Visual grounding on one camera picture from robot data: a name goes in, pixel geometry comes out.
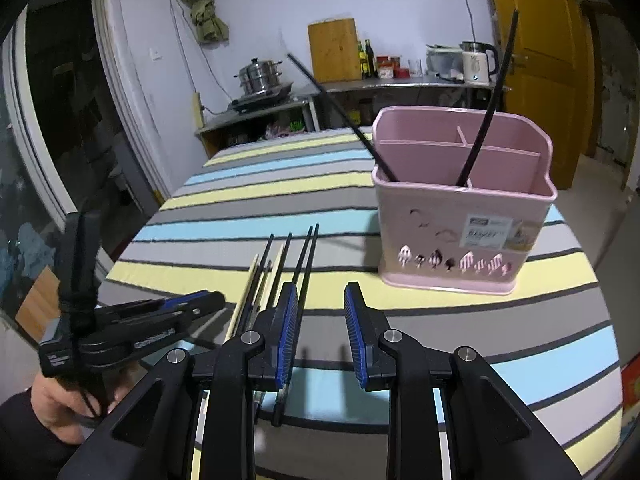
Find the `person's left hand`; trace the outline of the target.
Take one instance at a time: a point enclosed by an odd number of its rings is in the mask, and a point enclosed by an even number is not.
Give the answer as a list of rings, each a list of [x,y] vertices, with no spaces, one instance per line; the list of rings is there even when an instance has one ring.
[[[105,379],[108,400],[106,414],[116,408],[119,402],[134,388],[145,370],[138,363],[132,363],[108,372]],[[32,382],[30,404],[40,424],[50,430],[58,440],[71,445],[80,445],[86,440],[85,430],[79,422],[79,416],[93,417],[84,398],[96,412],[102,413],[98,400],[90,393],[82,394],[72,382],[60,382],[56,378],[44,377],[38,372]]]

